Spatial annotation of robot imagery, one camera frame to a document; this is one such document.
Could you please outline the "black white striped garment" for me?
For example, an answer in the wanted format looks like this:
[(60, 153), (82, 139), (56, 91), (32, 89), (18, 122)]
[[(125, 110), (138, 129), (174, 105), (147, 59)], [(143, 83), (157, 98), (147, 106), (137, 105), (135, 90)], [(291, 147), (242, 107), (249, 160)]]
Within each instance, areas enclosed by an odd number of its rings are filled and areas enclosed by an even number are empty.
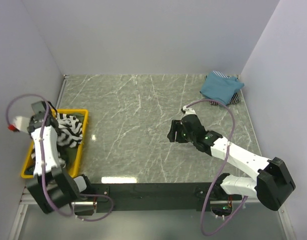
[(40, 112), (31, 117), (27, 131), (34, 141), (31, 153), (34, 174), (44, 156), (45, 168), (65, 168), (70, 163), (67, 149), (76, 149), (83, 141), (83, 122), (77, 116), (56, 112)]

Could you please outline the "teal ribbed tank top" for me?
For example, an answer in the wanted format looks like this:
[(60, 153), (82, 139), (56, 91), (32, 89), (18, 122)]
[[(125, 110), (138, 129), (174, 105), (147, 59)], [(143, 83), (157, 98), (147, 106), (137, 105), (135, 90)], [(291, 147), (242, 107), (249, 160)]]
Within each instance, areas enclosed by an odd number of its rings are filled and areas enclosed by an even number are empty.
[(230, 78), (218, 77), (210, 72), (205, 76), (200, 93), (212, 102), (220, 102), (224, 105), (231, 100), (235, 93), (239, 93), (244, 84), (236, 76)]

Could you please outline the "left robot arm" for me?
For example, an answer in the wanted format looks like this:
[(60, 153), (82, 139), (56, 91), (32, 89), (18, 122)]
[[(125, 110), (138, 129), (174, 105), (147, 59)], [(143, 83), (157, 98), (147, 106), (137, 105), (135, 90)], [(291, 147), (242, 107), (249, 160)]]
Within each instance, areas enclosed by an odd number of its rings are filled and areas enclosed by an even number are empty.
[(34, 115), (29, 119), (27, 131), (34, 142), (35, 168), (26, 188), (45, 214), (57, 212), (71, 217), (72, 202), (90, 200), (94, 189), (87, 176), (73, 178), (61, 167), (57, 149), (59, 125), (49, 102), (37, 101), (31, 107)]

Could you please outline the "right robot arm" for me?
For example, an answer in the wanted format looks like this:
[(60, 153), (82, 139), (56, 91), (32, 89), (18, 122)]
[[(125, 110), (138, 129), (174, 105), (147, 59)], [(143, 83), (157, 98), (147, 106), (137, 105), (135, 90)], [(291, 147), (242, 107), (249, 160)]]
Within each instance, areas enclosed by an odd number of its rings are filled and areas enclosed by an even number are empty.
[(209, 188), (217, 199), (228, 195), (257, 198), (266, 208), (278, 211), (296, 184), (285, 162), (256, 155), (234, 143), (220, 133), (206, 130), (196, 114), (186, 114), (180, 120), (172, 120), (167, 138), (171, 143), (191, 143), (200, 152), (223, 160), (243, 171), (239, 177), (220, 173)]

